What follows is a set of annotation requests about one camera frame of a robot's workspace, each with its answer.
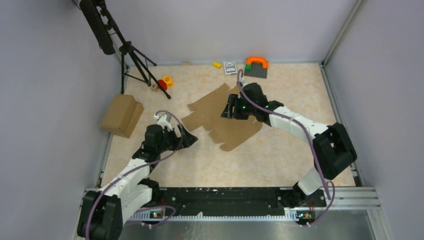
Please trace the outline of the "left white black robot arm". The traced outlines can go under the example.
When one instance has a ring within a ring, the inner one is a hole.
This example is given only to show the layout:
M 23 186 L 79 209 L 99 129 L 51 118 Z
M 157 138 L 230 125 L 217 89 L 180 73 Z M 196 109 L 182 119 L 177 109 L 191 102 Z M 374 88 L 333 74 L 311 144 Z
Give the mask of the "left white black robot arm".
M 124 224 L 143 205 L 160 202 L 159 185 L 148 178 L 164 159 L 161 154 L 188 148 L 198 141 L 182 124 L 172 127 L 152 124 L 146 128 L 144 141 L 124 170 L 108 185 L 89 190 L 82 199 L 76 233 L 87 240 L 117 240 Z

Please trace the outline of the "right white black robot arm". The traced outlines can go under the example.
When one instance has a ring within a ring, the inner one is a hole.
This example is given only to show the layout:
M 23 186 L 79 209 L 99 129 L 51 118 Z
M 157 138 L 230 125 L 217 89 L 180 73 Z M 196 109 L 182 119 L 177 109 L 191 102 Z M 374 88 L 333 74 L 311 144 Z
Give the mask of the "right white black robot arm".
M 358 158 L 343 124 L 316 122 L 279 101 L 269 101 L 256 82 L 242 84 L 238 94 L 231 93 L 221 117 L 236 120 L 255 117 L 257 121 L 285 130 L 309 144 L 314 166 L 293 187 L 293 200 L 299 206 L 307 206 L 313 200 L 314 192 Z

